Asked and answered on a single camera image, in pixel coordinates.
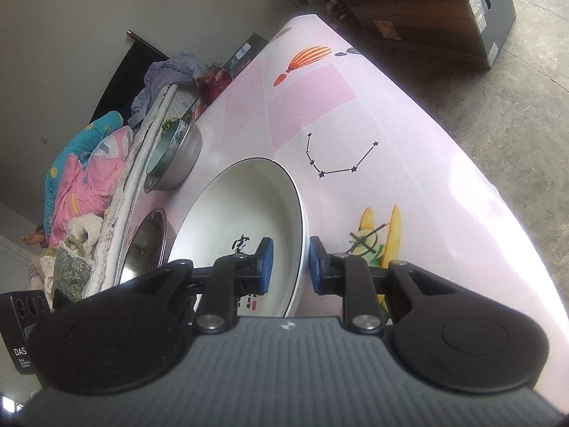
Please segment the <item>steel bowl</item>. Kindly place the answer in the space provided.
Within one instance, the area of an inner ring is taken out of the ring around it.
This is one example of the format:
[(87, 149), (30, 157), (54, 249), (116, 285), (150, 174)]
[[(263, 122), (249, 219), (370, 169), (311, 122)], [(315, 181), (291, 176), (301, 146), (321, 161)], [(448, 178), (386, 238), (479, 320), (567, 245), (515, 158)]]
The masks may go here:
[(183, 184), (197, 163), (203, 148), (203, 137), (195, 121), (187, 118), (183, 120), (188, 121), (190, 127), (167, 170), (161, 175), (147, 175), (145, 169), (143, 189), (146, 193), (175, 190)]
[(167, 244), (163, 209), (149, 212), (134, 233), (119, 271), (119, 284), (145, 275), (162, 265)]

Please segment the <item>white ceramic plate with calligraphy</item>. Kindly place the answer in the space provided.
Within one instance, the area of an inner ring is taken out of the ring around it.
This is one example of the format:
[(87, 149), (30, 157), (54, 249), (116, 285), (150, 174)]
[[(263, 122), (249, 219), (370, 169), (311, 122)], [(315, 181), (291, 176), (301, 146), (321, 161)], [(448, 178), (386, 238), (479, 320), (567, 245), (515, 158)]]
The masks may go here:
[(294, 180), (274, 160), (248, 158), (218, 174), (186, 215), (169, 260), (208, 267), (230, 253), (254, 253), (264, 237), (274, 245), (268, 291), (241, 298), (238, 313), (293, 316), (307, 281), (308, 221)]

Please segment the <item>green floral pillow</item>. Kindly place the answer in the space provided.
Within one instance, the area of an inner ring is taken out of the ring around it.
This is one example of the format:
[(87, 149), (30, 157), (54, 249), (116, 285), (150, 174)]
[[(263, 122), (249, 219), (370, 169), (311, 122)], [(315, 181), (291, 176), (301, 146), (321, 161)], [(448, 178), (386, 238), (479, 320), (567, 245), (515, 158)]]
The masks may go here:
[(72, 302), (81, 301), (91, 275), (92, 260), (81, 257), (65, 246), (58, 247), (53, 271), (55, 290), (60, 290)]

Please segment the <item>white mattress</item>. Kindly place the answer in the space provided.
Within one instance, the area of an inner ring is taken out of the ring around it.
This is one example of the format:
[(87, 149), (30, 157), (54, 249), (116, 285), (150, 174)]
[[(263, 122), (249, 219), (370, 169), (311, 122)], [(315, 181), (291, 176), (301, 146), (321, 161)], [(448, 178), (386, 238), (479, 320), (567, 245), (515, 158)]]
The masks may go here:
[(145, 180), (145, 168), (160, 138), (167, 118), (180, 118), (198, 98), (197, 89), (188, 84), (174, 84), (159, 91), (134, 136), (119, 177), (117, 189), (103, 219), (95, 247), (94, 266), (82, 292), (83, 298), (116, 284), (124, 240), (137, 197)]

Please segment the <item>white fluffy towel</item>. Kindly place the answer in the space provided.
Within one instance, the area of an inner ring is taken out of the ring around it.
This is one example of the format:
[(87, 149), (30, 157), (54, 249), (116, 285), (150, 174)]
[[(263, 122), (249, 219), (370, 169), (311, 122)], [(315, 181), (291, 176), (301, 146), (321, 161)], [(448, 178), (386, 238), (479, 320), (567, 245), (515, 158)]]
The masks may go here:
[(65, 246), (69, 250), (92, 260), (92, 270), (95, 268), (94, 253), (103, 219), (95, 214), (82, 215), (72, 218), (64, 229), (64, 238), (52, 247), (42, 248), (39, 255), (32, 257), (29, 277), (32, 289), (42, 290), (48, 298), (56, 291), (53, 288), (53, 271), (57, 249)]

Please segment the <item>pink cartoon quilt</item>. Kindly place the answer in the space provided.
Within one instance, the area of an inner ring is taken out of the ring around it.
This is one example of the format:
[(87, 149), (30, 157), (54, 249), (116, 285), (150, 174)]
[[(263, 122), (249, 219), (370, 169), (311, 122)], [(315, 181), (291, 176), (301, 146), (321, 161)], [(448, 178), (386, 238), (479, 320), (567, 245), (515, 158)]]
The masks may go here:
[(53, 161), (45, 176), (43, 223), (45, 247), (67, 236), (69, 221), (101, 216), (108, 207), (133, 141), (122, 115), (111, 111), (89, 123)]

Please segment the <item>teal ceramic bowl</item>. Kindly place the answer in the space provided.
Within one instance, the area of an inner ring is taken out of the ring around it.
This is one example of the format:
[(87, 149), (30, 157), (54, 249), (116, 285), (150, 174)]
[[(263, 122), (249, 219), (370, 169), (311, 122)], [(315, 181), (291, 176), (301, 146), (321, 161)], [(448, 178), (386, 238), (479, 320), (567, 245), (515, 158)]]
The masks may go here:
[(176, 125), (173, 125), (166, 134), (161, 135), (147, 164), (147, 175), (161, 175), (167, 170), (189, 127), (188, 121), (179, 118)]

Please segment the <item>green leafy cabbage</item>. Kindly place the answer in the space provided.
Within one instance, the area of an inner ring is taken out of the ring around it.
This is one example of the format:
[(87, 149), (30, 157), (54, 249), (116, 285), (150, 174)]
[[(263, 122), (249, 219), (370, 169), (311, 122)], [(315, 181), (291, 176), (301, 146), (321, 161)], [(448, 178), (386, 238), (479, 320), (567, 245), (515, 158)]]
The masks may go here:
[(164, 135), (168, 130), (179, 122), (178, 118), (167, 118), (161, 125), (161, 135)]

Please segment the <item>black bed headboard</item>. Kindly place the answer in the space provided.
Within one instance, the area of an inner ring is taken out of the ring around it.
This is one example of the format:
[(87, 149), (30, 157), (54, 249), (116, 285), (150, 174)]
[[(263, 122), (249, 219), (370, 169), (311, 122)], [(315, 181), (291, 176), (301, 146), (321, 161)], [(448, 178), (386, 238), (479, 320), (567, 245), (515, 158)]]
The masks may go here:
[(136, 33), (127, 30), (126, 36), (132, 42), (122, 58), (103, 95), (92, 114), (91, 122), (109, 112), (117, 111), (126, 120), (131, 116), (134, 98), (145, 87), (145, 74), (153, 63), (164, 62), (169, 57)]

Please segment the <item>grey crumpled clothes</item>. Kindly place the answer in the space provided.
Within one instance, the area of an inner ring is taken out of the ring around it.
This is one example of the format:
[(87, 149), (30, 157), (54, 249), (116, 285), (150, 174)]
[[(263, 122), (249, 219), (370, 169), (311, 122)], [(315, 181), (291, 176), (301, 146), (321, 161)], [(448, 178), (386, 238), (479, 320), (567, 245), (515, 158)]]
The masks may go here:
[(195, 84), (206, 73), (204, 66), (189, 52), (179, 52), (166, 61), (154, 62), (144, 76), (144, 85), (131, 104), (128, 125), (136, 128), (148, 114), (160, 91), (174, 84)]

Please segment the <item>large brown grey carton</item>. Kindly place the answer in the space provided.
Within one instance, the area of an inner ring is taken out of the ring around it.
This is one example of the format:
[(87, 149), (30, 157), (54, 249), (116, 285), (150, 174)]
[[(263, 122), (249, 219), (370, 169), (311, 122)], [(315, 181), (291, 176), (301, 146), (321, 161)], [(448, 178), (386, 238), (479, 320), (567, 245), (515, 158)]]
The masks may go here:
[(492, 68), (516, 19), (513, 0), (336, 0), (393, 49)]

